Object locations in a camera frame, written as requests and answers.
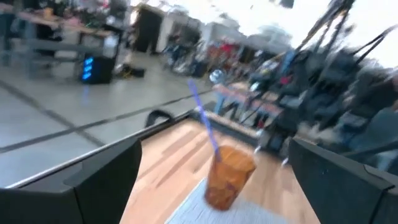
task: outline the blue light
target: blue light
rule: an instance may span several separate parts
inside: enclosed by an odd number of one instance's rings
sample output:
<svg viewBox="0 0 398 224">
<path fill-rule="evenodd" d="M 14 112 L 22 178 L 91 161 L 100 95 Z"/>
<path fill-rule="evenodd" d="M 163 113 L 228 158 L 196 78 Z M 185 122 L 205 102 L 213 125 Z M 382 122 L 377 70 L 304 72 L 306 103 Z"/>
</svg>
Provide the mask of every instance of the blue light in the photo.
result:
<svg viewBox="0 0 398 224">
<path fill-rule="evenodd" d="M 91 71 L 91 69 L 93 69 L 93 67 L 91 65 L 87 66 L 87 67 L 85 67 L 85 72 L 89 72 L 89 71 Z"/>
<path fill-rule="evenodd" d="M 91 65 L 91 63 L 93 63 L 93 60 L 94 60 L 94 59 L 93 59 L 92 57 L 86 59 L 86 60 L 85 60 L 85 65 Z"/>
<path fill-rule="evenodd" d="M 91 72 L 84 73 L 82 79 L 83 79 L 83 80 L 86 80 L 86 79 L 89 78 L 90 76 L 91 76 Z"/>
</svg>

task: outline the plastic cup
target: plastic cup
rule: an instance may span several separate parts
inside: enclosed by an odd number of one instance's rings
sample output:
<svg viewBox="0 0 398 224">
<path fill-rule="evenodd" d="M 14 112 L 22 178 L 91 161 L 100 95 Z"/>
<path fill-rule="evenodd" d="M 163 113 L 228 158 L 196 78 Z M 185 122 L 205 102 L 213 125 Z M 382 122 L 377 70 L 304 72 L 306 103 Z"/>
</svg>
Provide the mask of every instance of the plastic cup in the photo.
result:
<svg viewBox="0 0 398 224">
<path fill-rule="evenodd" d="M 213 156 L 205 200 L 217 210 L 228 210 L 256 169 L 254 159 L 231 146 L 220 146 L 218 160 Z"/>
<path fill-rule="evenodd" d="M 46 7 L 44 9 L 44 19 L 51 19 L 53 16 L 53 9 L 50 7 Z"/>
</svg>

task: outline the gray mat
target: gray mat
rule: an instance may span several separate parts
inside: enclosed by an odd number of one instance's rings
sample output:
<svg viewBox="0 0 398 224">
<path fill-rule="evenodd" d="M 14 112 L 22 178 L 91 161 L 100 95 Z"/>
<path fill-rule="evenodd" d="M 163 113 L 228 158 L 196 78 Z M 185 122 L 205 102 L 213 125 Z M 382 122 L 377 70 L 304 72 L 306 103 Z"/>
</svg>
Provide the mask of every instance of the gray mat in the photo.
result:
<svg viewBox="0 0 398 224">
<path fill-rule="evenodd" d="M 204 223 L 204 224 L 283 224 L 281 216 L 267 211 L 260 206 L 238 197 L 226 212 L 219 212 L 207 205 L 204 194 L 206 179 L 196 186 L 190 195 L 166 221 L 167 224 Z"/>
</svg>

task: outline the person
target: person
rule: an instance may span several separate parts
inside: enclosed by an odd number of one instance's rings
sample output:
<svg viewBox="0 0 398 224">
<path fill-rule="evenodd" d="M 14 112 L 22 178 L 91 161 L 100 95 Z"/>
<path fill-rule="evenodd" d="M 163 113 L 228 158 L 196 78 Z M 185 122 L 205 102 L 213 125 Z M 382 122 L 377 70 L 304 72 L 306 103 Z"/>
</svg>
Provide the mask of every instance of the person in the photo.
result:
<svg viewBox="0 0 398 224">
<path fill-rule="evenodd" d="M 60 15 L 58 13 L 63 13 L 58 10 L 58 7 L 60 7 L 59 2 L 53 2 L 49 1 L 48 4 L 41 5 L 39 0 L 25 0 L 24 1 L 24 9 L 32 9 L 34 11 L 42 11 L 44 7 L 52 7 L 53 12 L 55 16 L 60 16 L 62 17 L 63 15 Z M 36 27 L 37 30 L 37 37 L 40 40 L 51 40 L 51 41 L 56 41 L 60 42 L 62 41 L 62 37 L 59 32 L 56 32 L 52 27 L 43 25 L 43 24 L 37 24 Z M 49 57 L 54 57 L 55 56 L 55 51 L 54 50 L 36 50 L 37 53 L 39 53 L 42 56 L 49 56 Z"/>
<path fill-rule="evenodd" d="M 138 28 L 136 24 L 131 25 L 127 32 L 126 48 L 131 48 L 132 51 L 135 50 L 135 42 L 138 37 Z"/>
<path fill-rule="evenodd" d="M 391 76 L 391 82 L 394 86 L 394 90 L 398 92 L 398 71 L 394 71 L 394 74 Z"/>
<path fill-rule="evenodd" d="M 13 4 L 13 0 L 0 0 L 0 4 Z M 11 13 L 0 13 L 0 37 L 2 38 L 2 47 L 4 50 L 11 50 L 11 41 L 10 38 L 12 37 L 11 26 L 12 21 L 15 19 L 15 15 Z M 2 63 L 4 65 L 10 64 L 10 56 L 4 54 L 2 56 Z"/>
<path fill-rule="evenodd" d="M 197 34 L 195 34 L 192 38 L 192 44 L 194 46 L 196 46 L 197 44 L 199 44 L 199 41 L 201 40 L 201 32 L 198 32 Z"/>
<path fill-rule="evenodd" d="M 169 43 L 174 43 L 175 44 L 175 43 L 178 42 L 179 39 L 180 39 L 180 31 L 174 32 L 173 34 L 170 34 L 168 39 L 167 39 L 167 41 Z"/>
<path fill-rule="evenodd" d="M 391 109 L 394 110 L 395 113 L 398 113 L 398 100 L 394 102 Z"/>
</svg>

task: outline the floor stripe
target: floor stripe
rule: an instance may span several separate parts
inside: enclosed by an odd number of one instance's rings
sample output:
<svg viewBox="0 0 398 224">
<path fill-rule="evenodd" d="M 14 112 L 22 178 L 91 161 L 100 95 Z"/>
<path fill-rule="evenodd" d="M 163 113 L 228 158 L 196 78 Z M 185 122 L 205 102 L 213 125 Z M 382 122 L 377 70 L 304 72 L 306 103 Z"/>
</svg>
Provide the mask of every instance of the floor stripe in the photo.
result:
<svg viewBox="0 0 398 224">
<path fill-rule="evenodd" d="M 125 114 L 122 114 L 122 115 L 119 115 L 119 116 L 115 116 L 113 118 L 102 119 L 100 121 L 95 121 L 95 122 L 92 122 L 92 123 L 89 123 L 89 124 L 84 124 L 82 126 L 75 126 L 73 123 L 69 122 L 63 116 L 57 114 L 54 111 L 47 110 L 45 107 L 40 105 L 35 99 L 27 96 L 26 94 L 24 94 L 23 92 L 21 92 L 17 88 L 14 88 L 13 86 L 11 86 L 11 85 L 9 85 L 9 84 L 1 81 L 1 80 L 0 80 L 0 88 L 3 88 L 5 90 L 7 90 L 10 94 L 12 94 L 15 97 L 17 97 L 18 99 L 22 100 L 24 103 L 27 103 L 28 105 L 32 106 L 33 108 L 39 110 L 44 115 L 47 115 L 49 118 L 52 118 L 52 119 L 58 121 L 59 123 L 65 125 L 66 127 L 68 127 L 67 130 L 59 131 L 59 132 L 56 132 L 56 133 L 48 134 L 48 135 L 37 137 L 37 138 L 33 138 L 33 139 L 29 139 L 29 140 L 22 141 L 22 142 L 19 142 L 19 143 L 11 144 L 9 146 L 0 147 L 0 154 L 4 153 L 4 152 L 15 150 L 15 149 L 20 149 L 22 147 L 31 146 L 33 144 L 37 144 L 37 143 L 40 143 L 40 142 L 48 141 L 48 140 L 51 140 L 51 139 L 54 139 L 54 138 L 58 138 L 58 137 L 61 137 L 61 136 L 65 136 L 65 135 L 71 134 L 71 133 L 77 133 L 81 137 L 85 138 L 86 140 L 88 140 L 88 141 L 92 142 L 93 144 L 95 144 L 96 146 L 100 147 L 100 146 L 105 145 L 105 143 L 102 142 L 101 140 L 99 140 L 98 138 L 94 137 L 93 135 L 90 135 L 89 133 L 87 133 L 84 130 L 86 130 L 88 128 L 93 128 L 93 127 L 96 127 L 96 126 L 101 126 L 103 124 L 112 123 L 112 122 L 115 122 L 115 121 L 118 121 L 118 120 L 121 120 L 121 119 L 130 118 L 132 116 L 139 115 L 139 114 L 144 113 L 146 111 L 151 111 L 151 110 L 157 109 L 157 108 L 159 108 L 161 106 L 167 106 L 167 105 L 170 105 L 172 103 L 176 103 L 176 102 L 181 101 L 181 100 L 189 99 L 189 98 L 191 98 L 193 96 L 193 95 L 184 96 L 184 97 L 181 97 L 181 98 L 176 99 L 176 100 L 171 100 L 171 101 L 168 101 L 168 102 L 165 102 L 165 103 L 161 103 L 159 105 L 146 107 L 146 108 L 139 109 L 139 110 L 136 110 L 136 111 L 132 111 L 132 112 L 129 112 L 129 113 L 125 113 Z M 209 93 L 211 91 L 212 90 L 203 91 L 203 92 L 200 92 L 199 95 L 203 95 L 203 94 Z"/>
<path fill-rule="evenodd" d="M 42 114 L 46 115 L 47 117 L 63 124 L 64 126 L 66 126 L 68 129 L 76 129 L 76 126 L 68 121 L 66 118 L 64 118 L 62 115 L 52 111 L 52 110 L 48 110 L 47 108 L 45 108 L 44 106 L 42 106 L 39 102 L 37 102 L 35 99 L 33 99 L 32 97 L 27 96 L 25 93 L 23 93 L 22 91 L 18 90 L 17 88 L 13 87 L 12 85 L 9 85 L 6 82 L 3 82 L 0 80 L 0 87 L 5 89 L 6 91 L 8 91 L 10 94 L 12 94 L 13 96 L 15 96 L 16 98 L 18 98 L 19 100 L 21 100 L 22 102 L 28 104 L 29 106 L 35 108 L 37 111 L 41 112 Z M 100 147 L 103 146 L 104 143 L 97 139 L 96 137 L 84 132 L 83 130 L 76 130 L 76 133 L 78 135 L 80 135 L 81 137 L 85 138 L 86 140 L 92 142 L 93 144 L 95 144 L 96 146 Z"/>
</svg>

